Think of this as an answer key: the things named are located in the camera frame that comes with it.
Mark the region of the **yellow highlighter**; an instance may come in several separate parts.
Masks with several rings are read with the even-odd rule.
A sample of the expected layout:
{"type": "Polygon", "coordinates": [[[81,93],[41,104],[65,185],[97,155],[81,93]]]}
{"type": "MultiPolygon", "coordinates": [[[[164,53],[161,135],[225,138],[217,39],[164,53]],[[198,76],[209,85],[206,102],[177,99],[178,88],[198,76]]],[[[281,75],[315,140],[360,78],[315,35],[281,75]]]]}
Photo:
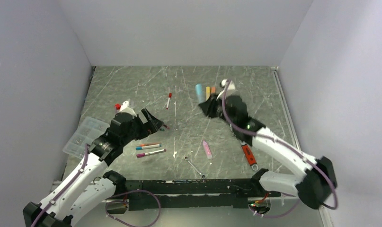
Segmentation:
{"type": "Polygon", "coordinates": [[[210,94],[211,94],[211,88],[210,87],[206,87],[205,88],[205,98],[206,98],[206,100],[209,99],[210,94]]]}

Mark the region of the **blue highlighter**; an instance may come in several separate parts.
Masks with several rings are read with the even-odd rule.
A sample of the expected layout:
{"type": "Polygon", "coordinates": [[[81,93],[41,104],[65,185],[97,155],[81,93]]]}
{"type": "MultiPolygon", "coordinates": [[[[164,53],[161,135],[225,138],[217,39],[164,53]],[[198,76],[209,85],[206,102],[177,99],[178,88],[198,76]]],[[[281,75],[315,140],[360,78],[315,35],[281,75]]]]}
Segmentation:
{"type": "Polygon", "coordinates": [[[201,84],[197,84],[195,86],[195,92],[196,92],[199,104],[206,101],[205,94],[204,94],[204,88],[203,88],[203,86],[201,84]]]}

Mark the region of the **pink highlighter body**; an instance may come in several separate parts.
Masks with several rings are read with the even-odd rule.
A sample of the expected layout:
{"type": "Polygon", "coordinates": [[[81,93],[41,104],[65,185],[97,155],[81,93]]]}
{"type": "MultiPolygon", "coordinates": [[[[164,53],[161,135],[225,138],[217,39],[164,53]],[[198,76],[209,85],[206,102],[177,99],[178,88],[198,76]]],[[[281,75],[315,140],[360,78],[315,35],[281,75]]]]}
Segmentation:
{"type": "Polygon", "coordinates": [[[210,147],[209,147],[207,141],[206,141],[206,140],[203,140],[202,145],[203,145],[203,148],[204,148],[204,151],[205,151],[205,153],[206,153],[207,158],[208,158],[209,160],[212,159],[212,158],[213,158],[213,155],[212,155],[212,153],[211,153],[211,150],[210,150],[210,147]]]}

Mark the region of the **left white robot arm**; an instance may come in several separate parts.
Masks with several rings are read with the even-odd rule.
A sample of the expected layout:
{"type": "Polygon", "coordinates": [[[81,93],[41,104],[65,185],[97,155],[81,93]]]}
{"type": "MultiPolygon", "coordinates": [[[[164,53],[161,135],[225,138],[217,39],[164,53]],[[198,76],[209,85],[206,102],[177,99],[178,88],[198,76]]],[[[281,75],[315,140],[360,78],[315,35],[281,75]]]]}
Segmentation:
{"type": "Polygon", "coordinates": [[[72,227],[101,201],[119,199],[127,192],[126,178],[115,171],[103,174],[100,182],[90,185],[133,140],[142,140],[165,123],[147,109],[141,110],[143,122],[133,109],[125,107],[115,114],[106,131],[85,145],[84,157],[68,177],[39,203],[30,202],[23,209],[27,227],[72,227]]]}

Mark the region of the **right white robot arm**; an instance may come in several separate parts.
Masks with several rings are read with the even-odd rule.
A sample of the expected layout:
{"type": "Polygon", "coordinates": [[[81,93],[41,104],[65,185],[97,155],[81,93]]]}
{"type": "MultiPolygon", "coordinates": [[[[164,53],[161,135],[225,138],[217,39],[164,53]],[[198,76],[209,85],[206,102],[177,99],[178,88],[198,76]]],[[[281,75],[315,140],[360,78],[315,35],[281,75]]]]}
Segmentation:
{"type": "Polygon", "coordinates": [[[259,171],[251,183],[254,195],[284,192],[298,197],[306,206],[315,210],[325,206],[325,201],[333,195],[334,206],[331,209],[338,207],[338,183],[330,159],[325,156],[316,158],[278,137],[265,124],[249,115],[240,96],[229,96],[222,101],[218,95],[213,94],[205,102],[199,103],[199,108],[206,117],[220,118],[227,122],[239,141],[263,151],[290,171],[290,174],[259,171]]]}

